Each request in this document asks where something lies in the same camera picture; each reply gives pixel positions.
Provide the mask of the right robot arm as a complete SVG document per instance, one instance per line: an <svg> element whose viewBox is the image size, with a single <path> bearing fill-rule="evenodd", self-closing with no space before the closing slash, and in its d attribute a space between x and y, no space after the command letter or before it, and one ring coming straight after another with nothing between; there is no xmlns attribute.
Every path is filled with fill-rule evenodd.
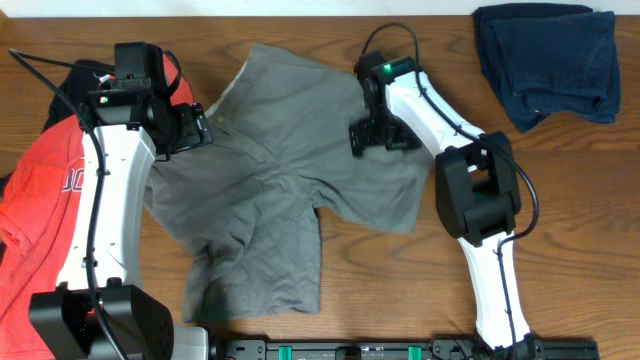
<svg viewBox="0 0 640 360"><path fill-rule="evenodd" d="M437 214L461 245L470 271L480 342L494 358L522 349L530 328L508 240L521 209L516 171L508 162L510 141L461 117L410 57L387 61L373 52L358 59L354 73L368 114L349 127L353 155L373 146L428 150Z"/></svg>

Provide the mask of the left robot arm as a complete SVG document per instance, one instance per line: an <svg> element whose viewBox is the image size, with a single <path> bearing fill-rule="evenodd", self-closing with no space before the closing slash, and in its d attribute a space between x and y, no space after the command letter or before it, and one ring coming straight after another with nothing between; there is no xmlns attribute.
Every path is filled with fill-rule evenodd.
<svg viewBox="0 0 640 360"><path fill-rule="evenodd" d="M202 106L171 101L175 56L118 43L103 84L71 109L83 132L84 184L70 249L51 292L31 297L29 320L57 359L207 359L208 332L177 325L143 290L143 195L156 160L213 141Z"/></svg>

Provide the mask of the grey shorts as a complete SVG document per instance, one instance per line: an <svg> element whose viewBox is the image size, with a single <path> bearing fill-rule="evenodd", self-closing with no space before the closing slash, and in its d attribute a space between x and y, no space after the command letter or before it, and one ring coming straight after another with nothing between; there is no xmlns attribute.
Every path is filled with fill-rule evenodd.
<svg viewBox="0 0 640 360"><path fill-rule="evenodd" d="M317 210L379 230L416 225L433 159L375 147L356 158L366 114L354 76L256 44L207 111L211 144L154 164L144 203L193 258L187 322L320 310Z"/></svg>

